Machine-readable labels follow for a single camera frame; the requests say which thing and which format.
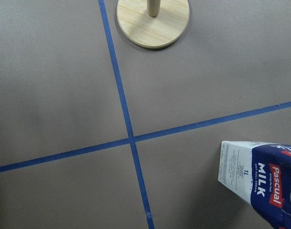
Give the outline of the wooden mug tree stand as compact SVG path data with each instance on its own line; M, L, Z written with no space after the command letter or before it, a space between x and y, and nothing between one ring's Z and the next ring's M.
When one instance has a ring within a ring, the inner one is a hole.
M134 44L152 50L164 49L177 41L190 17L187 0L120 0L117 21Z

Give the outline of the blue white milk carton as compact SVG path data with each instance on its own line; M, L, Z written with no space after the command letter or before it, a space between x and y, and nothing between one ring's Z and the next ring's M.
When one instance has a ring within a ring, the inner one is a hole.
M275 229L291 229L291 145L223 141L218 181Z

